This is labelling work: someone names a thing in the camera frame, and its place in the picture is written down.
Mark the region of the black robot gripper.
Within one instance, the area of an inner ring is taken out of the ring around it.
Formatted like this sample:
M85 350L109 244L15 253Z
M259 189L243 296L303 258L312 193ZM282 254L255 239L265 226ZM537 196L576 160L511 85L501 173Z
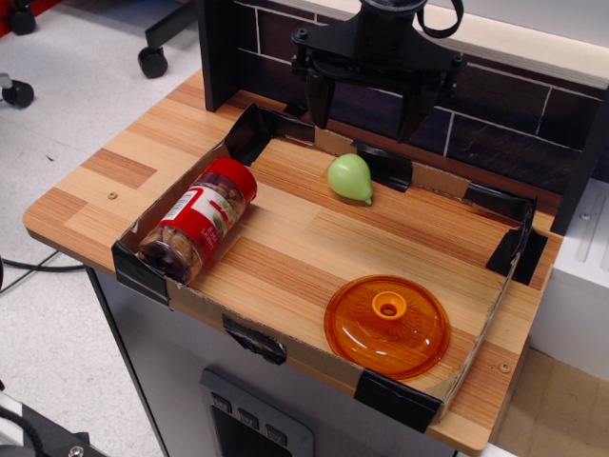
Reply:
M432 110L456 87L466 61L437 44L454 34L464 15L454 1L456 22L437 30L424 23L424 1L362 1L352 18L329 26L295 29L291 71L306 78L311 121L327 127L335 82L375 89L405 89L397 141L409 142Z

